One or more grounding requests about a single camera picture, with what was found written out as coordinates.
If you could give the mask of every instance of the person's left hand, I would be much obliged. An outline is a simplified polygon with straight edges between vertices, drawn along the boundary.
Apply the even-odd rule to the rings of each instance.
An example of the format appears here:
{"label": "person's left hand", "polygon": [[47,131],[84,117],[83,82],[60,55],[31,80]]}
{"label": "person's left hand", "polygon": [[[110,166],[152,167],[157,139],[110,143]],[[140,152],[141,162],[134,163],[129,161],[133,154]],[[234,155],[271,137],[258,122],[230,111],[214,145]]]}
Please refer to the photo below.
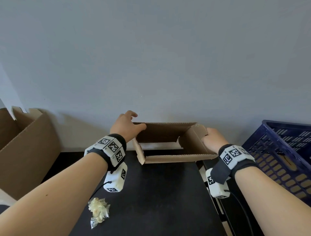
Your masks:
{"label": "person's left hand", "polygon": [[131,141],[141,131],[147,128],[146,124],[139,124],[139,125],[133,124],[131,120],[133,117],[137,116],[138,115],[133,111],[127,111],[125,114],[119,115],[118,119],[110,129],[110,133],[121,135],[126,142]]}

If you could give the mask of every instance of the crumpled plastic wrapper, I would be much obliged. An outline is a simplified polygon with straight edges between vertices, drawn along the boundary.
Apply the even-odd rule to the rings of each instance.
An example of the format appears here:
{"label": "crumpled plastic wrapper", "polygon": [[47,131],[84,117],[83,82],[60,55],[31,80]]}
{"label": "crumpled plastic wrapper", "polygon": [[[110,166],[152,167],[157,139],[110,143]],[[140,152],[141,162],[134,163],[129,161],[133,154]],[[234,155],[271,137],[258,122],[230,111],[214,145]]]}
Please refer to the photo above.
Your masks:
{"label": "crumpled plastic wrapper", "polygon": [[91,218],[91,228],[94,228],[98,223],[103,222],[106,218],[109,218],[109,207],[105,199],[93,198],[88,202],[89,210],[93,213]]}

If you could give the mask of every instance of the qr code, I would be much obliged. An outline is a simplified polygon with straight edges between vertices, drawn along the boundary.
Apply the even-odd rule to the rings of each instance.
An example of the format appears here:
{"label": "qr code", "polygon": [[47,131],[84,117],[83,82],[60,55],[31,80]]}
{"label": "qr code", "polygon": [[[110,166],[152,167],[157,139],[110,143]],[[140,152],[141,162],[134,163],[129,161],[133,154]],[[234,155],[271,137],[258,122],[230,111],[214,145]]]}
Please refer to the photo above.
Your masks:
{"label": "qr code", "polygon": [[209,184],[209,185],[215,183],[215,181],[212,179],[211,176],[209,176],[207,179],[208,179],[208,184]]}
{"label": "qr code", "polygon": [[102,138],[101,140],[98,141],[99,144],[107,144],[110,142],[110,139],[105,139],[105,138]]}
{"label": "qr code", "polygon": [[244,153],[245,155],[250,155],[245,149],[243,148],[239,148],[241,150],[242,153]]}
{"label": "qr code", "polygon": [[121,150],[119,150],[117,153],[116,153],[116,158],[117,158],[117,161],[121,161],[121,159],[123,158],[123,155],[122,155],[122,152]]}
{"label": "qr code", "polygon": [[122,169],[121,178],[125,180],[126,171]]}
{"label": "qr code", "polygon": [[229,163],[232,161],[232,157],[226,154],[223,158],[224,162],[229,165]]}
{"label": "qr code", "polygon": [[108,148],[115,153],[119,149],[119,146],[117,144],[115,144],[115,142],[112,141],[108,145]]}
{"label": "qr code", "polygon": [[110,192],[118,192],[115,188],[107,188]]}
{"label": "qr code", "polygon": [[239,152],[239,150],[238,149],[233,149],[233,150],[231,150],[231,151],[229,151],[229,153],[231,154],[231,156],[233,156],[233,157],[237,157],[237,156],[239,156],[239,155],[242,155],[242,153],[240,153]]}

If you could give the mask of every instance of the skin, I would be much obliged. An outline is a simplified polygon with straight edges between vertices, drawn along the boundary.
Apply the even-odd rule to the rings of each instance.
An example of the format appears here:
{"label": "skin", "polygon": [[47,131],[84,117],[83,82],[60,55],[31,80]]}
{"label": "skin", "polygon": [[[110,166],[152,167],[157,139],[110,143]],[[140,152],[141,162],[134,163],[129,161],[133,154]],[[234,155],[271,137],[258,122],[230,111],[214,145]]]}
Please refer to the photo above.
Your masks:
{"label": "skin", "polygon": [[[110,133],[122,135],[126,142],[136,137],[146,125],[134,125],[132,117],[137,114],[121,114]],[[210,150],[218,153],[228,144],[216,129],[207,131],[203,142]],[[106,171],[101,156],[87,154],[0,214],[0,235],[68,235]],[[311,232],[311,208],[258,168],[237,171],[235,180],[265,235],[304,236]]]}

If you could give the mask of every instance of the forearm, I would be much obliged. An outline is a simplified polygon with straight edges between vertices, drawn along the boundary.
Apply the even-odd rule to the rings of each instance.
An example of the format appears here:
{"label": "forearm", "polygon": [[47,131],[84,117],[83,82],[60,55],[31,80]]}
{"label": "forearm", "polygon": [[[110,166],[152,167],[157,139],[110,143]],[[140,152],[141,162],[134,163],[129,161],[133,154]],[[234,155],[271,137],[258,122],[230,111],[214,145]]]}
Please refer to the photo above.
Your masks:
{"label": "forearm", "polygon": [[0,215],[0,235],[68,235],[107,171],[95,153],[36,187]]}
{"label": "forearm", "polygon": [[265,236],[300,236],[311,232],[311,208],[260,169],[241,169],[235,180]]}

